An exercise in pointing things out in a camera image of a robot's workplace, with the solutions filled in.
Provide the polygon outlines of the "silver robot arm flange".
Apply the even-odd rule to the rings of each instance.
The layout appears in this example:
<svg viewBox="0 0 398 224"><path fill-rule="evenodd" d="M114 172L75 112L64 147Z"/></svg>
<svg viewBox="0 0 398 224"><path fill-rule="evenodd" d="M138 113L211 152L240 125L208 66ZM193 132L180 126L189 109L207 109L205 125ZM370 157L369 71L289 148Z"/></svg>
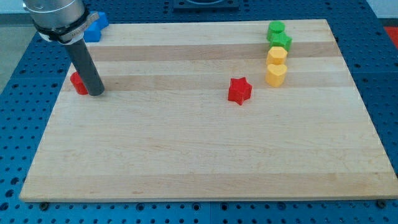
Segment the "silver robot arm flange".
<svg viewBox="0 0 398 224"><path fill-rule="evenodd" d="M83 39L84 31L100 18L82 0L23 0L23 7L43 39L63 45Z"/></svg>

